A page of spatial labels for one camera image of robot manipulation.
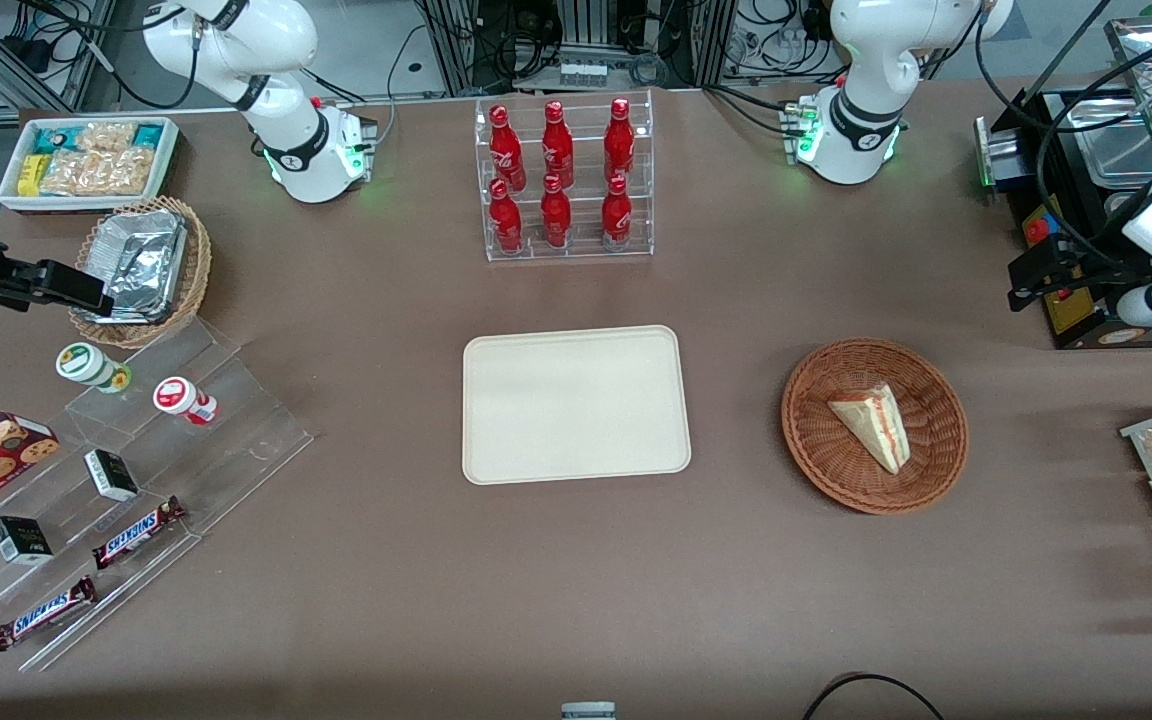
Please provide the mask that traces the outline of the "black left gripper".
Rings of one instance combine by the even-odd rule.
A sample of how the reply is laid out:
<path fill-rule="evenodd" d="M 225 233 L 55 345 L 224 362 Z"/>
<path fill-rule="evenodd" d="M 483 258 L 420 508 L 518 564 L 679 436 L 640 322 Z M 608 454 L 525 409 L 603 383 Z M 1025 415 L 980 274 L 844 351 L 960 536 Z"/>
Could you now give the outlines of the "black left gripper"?
<path fill-rule="evenodd" d="M 1052 282 L 1051 275 L 1056 275 Z M 1020 313 L 1036 300 L 1056 291 L 1056 300 L 1070 300 L 1075 291 L 1108 286 L 1137 285 L 1137 268 L 1114 258 L 1087 251 L 1068 234 L 1046 237 L 1010 263 L 1010 290 L 1007 306 Z"/>

